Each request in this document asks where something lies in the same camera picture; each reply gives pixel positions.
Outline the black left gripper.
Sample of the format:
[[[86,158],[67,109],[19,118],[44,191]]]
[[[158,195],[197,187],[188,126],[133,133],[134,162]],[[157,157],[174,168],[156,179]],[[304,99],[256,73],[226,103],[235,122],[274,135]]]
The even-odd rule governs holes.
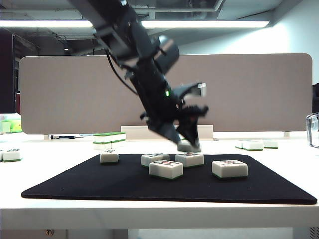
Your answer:
[[[200,146],[197,123],[206,116],[208,106],[186,106],[184,97],[201,95],[204,90],[201,82],[173,89],[156,67],[136,67],[134,87],[145,109],[141,118],[147,118],[149,130],[175,144],[181,141],[181,134],[193,147]]]

